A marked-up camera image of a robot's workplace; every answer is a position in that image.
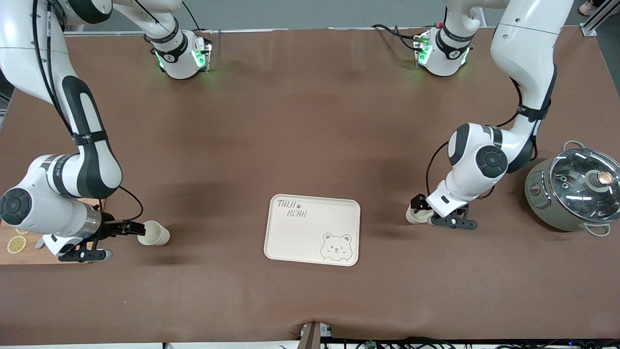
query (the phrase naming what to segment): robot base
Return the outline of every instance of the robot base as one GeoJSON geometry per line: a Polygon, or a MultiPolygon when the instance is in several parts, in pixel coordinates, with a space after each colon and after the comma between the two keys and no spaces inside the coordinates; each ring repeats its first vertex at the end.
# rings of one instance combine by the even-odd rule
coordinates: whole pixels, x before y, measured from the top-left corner
{"type": "Polygon", "coordinates": [[[418,66],[426,68],[433,75],[450,76],[455,74],[465,64],[469,48],[462,54],[462,58],[455,60],[447,59],[446,55],[437,47],[435,41],[439,30],[439,28],[433,27],[415,37],[414,47],[422,50],[421,52],[415,52],[415,61],[418,66]]]}
{"type": "Polygon", "coordinates": [[[194,34],[190,30],[183,30],[183,34],[188,39],[188,45],[178,57],[177,61],[168,61],[168,56],[160,57],[157,51],[154,52],[159,62],[160,69],[174,79],[189,79],[198,72],[209,72],[211,65],[211,49],[213,45],[209,40],[194,34]]]}

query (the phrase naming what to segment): cooker handle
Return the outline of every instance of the cooker handle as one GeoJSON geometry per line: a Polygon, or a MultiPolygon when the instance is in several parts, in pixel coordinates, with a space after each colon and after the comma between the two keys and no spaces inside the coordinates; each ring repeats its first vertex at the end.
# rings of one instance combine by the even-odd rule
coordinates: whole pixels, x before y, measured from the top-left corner
{"type": "Polygon", "coordinates": [[[585,230],[588,234],[594,236],[594,237],[605,237],[607,235],[609,235],[609,232],[611,231],[611,227],[609,226],[609,224],[602,224],[602,225],[596,225],[596,224],[588,224],[588,223],[581,223],[579,225],[583,230],[585,230]],[[601,227],[601,228],[605,228],[605,232],[602,234],[597,234],[595,232],[592,231],[592,228],[597,228],[597,227],[601,227]]]}
{"type": "Polygon", "coordinates": [[[566,151],[566,146],[569,144],[574,144],[577,146],[577,148],[585,148],[585,145],[583,145],[582,142],[579,142],[577,140],[569,140],[568,142],[564,143],[564,147],[562,148],[562,151],[565,152],[566,151]]]}

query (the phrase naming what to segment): black cable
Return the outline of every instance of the black cable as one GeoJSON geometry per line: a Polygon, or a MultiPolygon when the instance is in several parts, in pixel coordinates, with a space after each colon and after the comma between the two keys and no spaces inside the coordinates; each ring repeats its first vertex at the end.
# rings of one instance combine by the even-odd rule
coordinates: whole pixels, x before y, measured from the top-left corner
{"type": "Polygon", "coordinates": [[[185,4],[185,1],[181,1],[181,3],[183,4],[183,6],[185,6],[185,9],[187,10],[187,12],[190,13],[190,16],[192,17],[192,20],[194,21],[194,24],[196,25],[196,30],[201,30],[200,26],[198,25],[198,22],[196,22],[196,18],[194,18],[192,10],[190,10],[189,7],[187,7],[187,5],[185,4]]]}
{"type": "MultiPolygon", "coordinates": [[[[519,95],[519,105],[521,105],[521,102],[523,102],[523,96],[521,95],[521,89],[519,88],[519,84],[514,79],[512,79],[512,78],[510,78],[510,81],[512,81],[512,84],[515,85],[516,93],[517,93],[517,95],[519,95]]],[[[506,126],[512,120],[515,120],[517,115],[519,115],[519,112],[516,112],[515,115],[513,115],[510,119],[506,120],[505,122],[502,122],[501,124],[495,125],[495,126],[496,127],[506,126]]]]}
{"type": "Polygon", "coordinates": [[[401,38],[401,42],[402,42],[403,45],[405,45],[410,50],[417,51],[417,52],[422,52],[421,48],[409,46],[409,44],[405,42],[405,39],[403,39],[403,36],[401,35],[400,30],[398,30],[398,25],[394,26],[394,30],[396,31],[396,34],[398,35],[398,37],[401,38]]]}
{"type": "Polygon", "coordinates": [[[435,153],[433,154],[433,156],[431,156],[430,161],[428,162],[427,174],[426,174],[427,195],[430,195],[430,187],[428,186],[428,174],[430,172],[430,167],[432,166],[433,161],[435,161],[435,157],[437,156],[437,154],[439,154],[441,149],[443,149],[443,147],[445,147],[447,145],[448,145],[448,142],[442,144],[439,148],[437,148],[437,150],[435,150],[435,153]]]}
{"type": "Polygon", "coordinates": [[[479,196],[476,199],[478,199],[478,200],[486,199],[487,197],[491,196],[491,194],[493,194],[493,190],[495,190],[495,186],[491,187],[491,190],[489,191],[488,194],[486,194],[485,196],[479,196]]]}
{"type": "MultiPolygon", "coordinates": [[[[386,26],[386,25],[382,25],[382,24],[375,24],[372,26],[372,28],[382,28],[385,29],[388,33],[392,34],[392,35],[396,35],[399,36],[397,32],[393,31],[390,27],[386,26]]],[[[403,38],[405,39],[411,39],[413,40],[415,35],[401,35],[403,38]]]]}
{"type": "Polygon", "coordinates": [[[557,342],[557,341],[559,341],[559,339],[554,339],[554,340],[552,340],[551,342],[549,342],[549,343],[547,343],[547,344],[543,344],[543,345],[542,345],[542,346],[540,346],[539,348],[546,348],[546,347],[548,347],[549,345],[552,345],[553,343],[555,343],[555,342],[557,342]]]}
{"type": "MultiPolygon", "coordinates": [[[[48,1],[47,2],[48,20],[51,20],[51,15],[52,15],[51,1],[48,1]]],[[[50,23],[48,23],[48,32],[47,32],[47,72],[48,72],[48,75],[50,76],[50,88],[51,88],[51,93],[52,93],[51,98],[52,98],[54,107],[56,108],[56,112],[58,113],[60,118],[63,120],[64,126],[67,128],[67,131],[69,131],[69,133],[72,134],[73,131],[71,131],[71,126],[69,125],[67,118],[64,116],[63,110],[60,108],[60,102],[58,100],[58,95],[56,93],[56,86],[54,85],[54,74],[52,73],[52,70],[51,70],[51,24],[50,23]]]]}
{"type": "Polygon", "coordinates": [[[164,27],[164,25],[163,25],[163,24],[161,24],[161,23],[159,22],[159,20],[158,20],[157,18],[155,18],[155,16],[154,16],[152,13],[150,13],[150,12],[146,9],[146,7],[144,7],[144,6],[143,6],[143,5],[142,5],[142,4],[141,4],[138,0],[134,0],[134,1],[138,4],[138,6],[139,6],[140,8],[142,8],[142,10],[144,10],[144,11],[145,11],[145,12],[149,15],[149,17],[151,17],[151,18],[155,21],[155,24],[159,24],[159,26],[160,26],[160,27],[162,27],[162,28],[164,28],[164,30],[165,30],[165,31],[167,31],[168,33],[172,33],[170,30],[168,30],[166,27],[164,27]]]}
{"type": "Polygon", "coordinates": [[[616,343],[616,342],[620,342],[620,339],[612,339],[612,340],[608,341],[607,343],[602,344],[602,345],[600,346],[600,348],[601,348],[601,349],[603,349],[604,347],[607,347],[608,345],[610,345],[610,344],[614,344],[614,343],[616,343]]]}
{"type": "Polygon", "coordinates": [[[138,203],[138,205],[140,205],[140,213],[137,216],[133,218],[129,218],[129,219],[124,219],[124,220],[136,220],[140,218],[140,216],[142,216],[142,213],[144,213],[144,206],[142,205],[142,202],[140,201],[140,199],[138,199],[137,196],[135,196],[131,191],[125,189],[123,186],[119,186],[118,188],[126,192],[127,194],[129,194],[129,196],[133,197],[133,199],[138,203]]]}
{"type": "MultiPolygon", "coordinates": [[[[45,85],[45,89],[47,90],[47,93],[50,96],[52,104],[54,104],[54,108],[56,109],[56,111],[59,111],[59,107],[57,106],[57,103],[55,102],[56,97],[51,91],[50,83],[47,80],[47,75],[45,74],[45,69],[43,69],[43,58],[41,57],[41,48],[38,42],[37,7],[38,7],[38,0],[33,0],[32,2],[32,36],[33,36],[34,44],[35,44],[35,53],[37,55],[37,63],[39,65],[39,70],[41,71],[41,79],[43,79],[43,84],[45,85]]],[[[69,130],[69,133],[70,133],[71,126],[69,125],[69,123],[63,117],[62,114],[59,114],[59,115],[63,120],[64,126],[67,128],[67,130],[69,130]]]]}
{"type": "Polygon", "coordinates": [[[443,344],[445,344],[445,345],[448,345],[448,346],[450,347],[450,349],[456,349],[456,347],[455,347],[454,345],[452,345],[452,344],[450,344],[450,343],[446,342],[445,340],[436,339],[436,341],[438,341],[438,342],[440,342],[440,343],[443,343],[443,344]]]}
{"type": "Polygon", "coordinates": [[[532,144],[534,146],[534,157],[529,159],[530,161],[534,161],[538,157],[538,144],[536,144],[536,137],[532,137],[532,144]]]}

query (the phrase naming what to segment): brown table mat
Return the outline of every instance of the brown table mat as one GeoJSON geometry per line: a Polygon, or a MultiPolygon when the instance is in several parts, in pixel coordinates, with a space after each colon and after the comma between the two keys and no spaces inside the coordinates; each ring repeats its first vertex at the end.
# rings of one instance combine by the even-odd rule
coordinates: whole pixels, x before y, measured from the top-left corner
{"type": "MultiPolygon", "coordinates": [[[[186,81],[162,74],[141,37],[69,38],[123,184],[172,238],[106,240],[114,258],[89,266],[0,266],[0,344],[284,340],[310,320],[343,337],[620,337],[620,225],[606,238],[541,225],[522,189],[530,167],[471,204],[475,232],[405,221],[437,146],[515,111],[492,32],[450,78],[373,30],[214,36],[212,72],[186,81]],[[359,262],[268,260],[278,193],[358,201],[359,262]]],[[[596,39],[567,27],[556,57],[539,159],[570,139],[620,158],[620,99],[596,39]]],[[[75,146],[50,105],[17,93],[0,149],[6,190],[37,156],[75,146]]],[[[439,156],[432,185],[448,170],[439,156]]],[[[118,192],[107,210],[138,208],[118,192]]]]}

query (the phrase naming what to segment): beige tray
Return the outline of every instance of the beige tray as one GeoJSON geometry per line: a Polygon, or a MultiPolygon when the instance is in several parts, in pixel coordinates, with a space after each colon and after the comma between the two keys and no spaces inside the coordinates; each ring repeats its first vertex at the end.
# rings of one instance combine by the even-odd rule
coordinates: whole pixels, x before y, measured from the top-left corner
{"type": "Polygon", "coordinates": [[[265,256],[338,266],[357,263],[360,205],[353,200],[277,194],[269,206],[265,256]]]}

